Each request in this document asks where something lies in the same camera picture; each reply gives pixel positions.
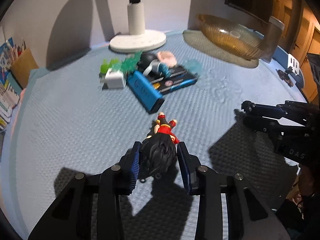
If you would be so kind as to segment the black card box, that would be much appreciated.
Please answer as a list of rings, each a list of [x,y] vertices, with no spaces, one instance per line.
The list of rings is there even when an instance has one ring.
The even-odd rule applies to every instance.
[[[184,87],[188,87],[197,83],[199,76],[193,74],[183,66],[172,68],[171,76],[167,79],[151,72],[146,78],[162,95],[171,93]]]

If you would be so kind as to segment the teal translucent plastic figure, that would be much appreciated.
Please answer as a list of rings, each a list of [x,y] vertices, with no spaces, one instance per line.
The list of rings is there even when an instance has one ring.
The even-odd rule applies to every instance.
[[[122,72],[124,75],[128,76],[132,72],[137,70],[137,64],[140,62],[142,51],[131,54],[126,57],[123,61],[118,62],[114,70]]]

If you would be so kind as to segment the grey metal cylinder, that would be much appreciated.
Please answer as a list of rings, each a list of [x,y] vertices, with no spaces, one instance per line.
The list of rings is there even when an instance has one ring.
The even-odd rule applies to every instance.
[[[275,18],[274,16],[269,18],[267,32],[263,39],[267,46],[266,53],[262,57],[265,62],[271,62],[284,29],[285,24],[279,19]]]

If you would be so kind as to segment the pink oval tag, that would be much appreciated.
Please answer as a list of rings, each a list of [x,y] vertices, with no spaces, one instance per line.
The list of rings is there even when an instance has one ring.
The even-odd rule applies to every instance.
[[[177,65],[177,60],[174,54],[170,51],[159,51],[157,59],[165,63],[169,68],[174,68]]]

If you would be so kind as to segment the white desk lamp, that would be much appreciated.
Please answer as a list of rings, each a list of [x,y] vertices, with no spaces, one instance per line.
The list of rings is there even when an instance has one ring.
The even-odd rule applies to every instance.
[[[167,41],[164,32],[145,28],[144,4],[141,0],[129,0],[127,5],[129,33],[116,35],[110,41],[110,49],[116,53],[151,51]]]

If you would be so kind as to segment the pale blue translucent figure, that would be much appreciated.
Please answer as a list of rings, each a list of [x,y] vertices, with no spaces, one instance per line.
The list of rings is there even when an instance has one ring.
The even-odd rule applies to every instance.
[[[201,75],[202,73],[202,64],[196,59],[185,60],[183,61],[182,66],[195,75]]]

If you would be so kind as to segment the amber ribbed glass bowl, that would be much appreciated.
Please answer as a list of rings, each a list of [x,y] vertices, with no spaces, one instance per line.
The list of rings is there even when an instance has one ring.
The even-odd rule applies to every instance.
[[[214,15],[196,15],[203,35],[225,51],[246,60],[258,60],[270,49],[261,39],[244,26]]]

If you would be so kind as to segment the round grey-green placemat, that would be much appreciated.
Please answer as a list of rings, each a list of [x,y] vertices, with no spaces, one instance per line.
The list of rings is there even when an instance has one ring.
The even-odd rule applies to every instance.
[[[199,30],[185,30],[183,32],[183,39],[185,43],[194,49],[228,63],[251,69],[257,68],[259,64],[259,60],[246,60],[223,50],[208,40]]]

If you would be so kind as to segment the blue textured table mat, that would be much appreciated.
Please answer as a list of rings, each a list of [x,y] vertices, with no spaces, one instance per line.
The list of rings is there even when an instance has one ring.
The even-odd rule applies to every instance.
[[[161,110],[178,120],[177,136],[205,164],[208,147],[234,124],[243,101],[305,100],[279,78],[277,61],[253,69],[223,62],[187,45],[180,32],[168,33],[164,47],[178,61],[195,59],[202,67],[199,81],[167,94]],[[22,238],[54,200],[54,180],[66,178],[62,168],[102,172],[146,135],[154,115],[129,88],[105,90],[99,81],[100,64],[113,57],[100,47],[57,70],[31,71],[1,163],[5,213]]]

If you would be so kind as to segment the stack of books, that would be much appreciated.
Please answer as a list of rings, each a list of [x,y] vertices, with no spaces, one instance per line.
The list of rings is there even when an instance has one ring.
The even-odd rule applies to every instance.
[[[10,71],[11,65],[18,58],[14,44],[14,39],[11,37],[1,45],[1,132],[7,129],[22,92],[22,88]]]

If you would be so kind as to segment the bright green plastic figure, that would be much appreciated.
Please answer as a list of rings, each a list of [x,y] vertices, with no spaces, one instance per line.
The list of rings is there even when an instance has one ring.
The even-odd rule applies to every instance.
[[[115,69],[119,70],[121,68],[121,61],[118,58],[111,59],[110,61],[107,61],[106,59],[103,59],[103,63],[100,66],[100,72],[101,74],[106,74],[109,69]]]

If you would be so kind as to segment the dark-headed monkey figurine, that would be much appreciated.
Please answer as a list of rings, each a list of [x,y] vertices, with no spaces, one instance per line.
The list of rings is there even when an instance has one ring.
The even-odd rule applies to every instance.
[[[160,61],[153,53],[143,52],[140,56],[140,61],[137,63],[137,67],[144,76],[148,76],[150,73],[164,78],[171,76],[169,66],[165,62]]]

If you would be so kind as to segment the white charger plug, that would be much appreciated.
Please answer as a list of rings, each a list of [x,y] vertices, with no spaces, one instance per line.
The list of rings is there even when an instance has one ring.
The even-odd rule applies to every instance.
[[[126,86],[126,79],[123,72],[108,69],[107,73],[100,79],[100,82],[108,89],[123,89]]]

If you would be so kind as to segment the black-haired red figurine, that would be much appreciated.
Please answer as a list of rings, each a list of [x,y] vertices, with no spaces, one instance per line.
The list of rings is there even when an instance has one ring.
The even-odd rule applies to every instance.
[[[176,145],[180,142],[172,132],[177,120],[167,121],[163,112],[157,114],[152,131],[143,140],[139,149],[139,180],[159,178],[176,160]]]

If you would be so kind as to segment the blue power bank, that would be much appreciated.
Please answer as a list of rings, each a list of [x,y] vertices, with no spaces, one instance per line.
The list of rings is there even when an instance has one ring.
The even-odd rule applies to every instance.
[[[158,112],[164,97],[141,72],[130,74],[126,83],[149,114]]]

